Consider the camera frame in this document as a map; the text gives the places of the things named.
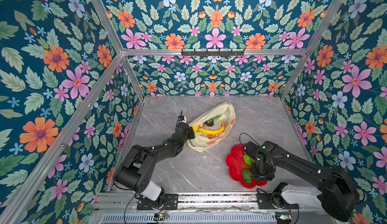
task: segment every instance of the red plate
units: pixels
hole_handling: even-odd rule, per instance
[[[226,164],[230,168],[228,170],[228,173],[229,173],[230,177],[233,180],[241,183],[241,185],[244,188],[247,188],[247,189],[252,189],[252,188],[255,188],[256,186],[265,186],[265,185],[267,185],[267,181],[265,181],[265,180],[262,181],[262,182],[258,182],[255,179],[253,179],[253,181],[251,183],[249,183],[249,184],[246,183],[243,180],[243,178],[242,178],[242,170],[244,170],[244,169],[251,169],[251,166],[247,165],[244,162],[243,156],[244,156],[244,152],[243,152],[243,146],[242,145],[235,145],[231,149],[231,153],[229,155],[227,155],[227,157],[226,157]]]

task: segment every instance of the plastic bag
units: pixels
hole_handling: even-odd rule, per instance
[[[199,127],[201,124],[206,122],[207,120],[215,118],[213,126],[204,125],[203,127]],[[195,138],[187,141],[188,145],[195,149],[196,151],[203,152],[207,149],[218,144],[223,138],[227,136],[233,127],[235,122],[235,111],[232,104],[225,102],[222,103],[211,110],[205,112],[195,120],[193,120],[189,126],[194,128]],[[199,131],[199,129],[207,129],[207,130],[221,130],[224,126],[224,131],[220,134],[204,134]]]

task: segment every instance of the metal grate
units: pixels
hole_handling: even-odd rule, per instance
[[[163,223],[277,223],[274,214],[238,213],[168,213],[169,218]],[[154,213],[127,213],[127,223],[156,223]],[[123,213],[109,213],[103,217],[103,224],[124,223]]]

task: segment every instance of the marble surface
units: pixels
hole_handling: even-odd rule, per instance
[[[277,143],[289,152],[308,159],[304,145],[295,131],[279,97],[153,97],[146,98],[131,145],[161,144],[175,131],[177,116],[183,110],[187,123],[223,102],[234,105],[236,121],[228,136],[205,152],[185,145],[175,158],[157,163],[152,181],[166,192],[246,192],[228,174],[226,156],[239,144],[239,134],[247,133],[259,144],[266,140]],[[250,139],[241,137],[242,143]],[[277,168],[274,180],[264,190],[273,191],[280,182],[311,186],[302,178]]]

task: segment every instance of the toy banana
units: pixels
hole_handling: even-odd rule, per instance
[[[198,131],[203,133],[203,134],[207,134],[207,135],[219,135],[225,131],[225,125],[222,122],[222,127],[218,130],[208,130],[208,129],[204,129],[204,128],[199,128]]]

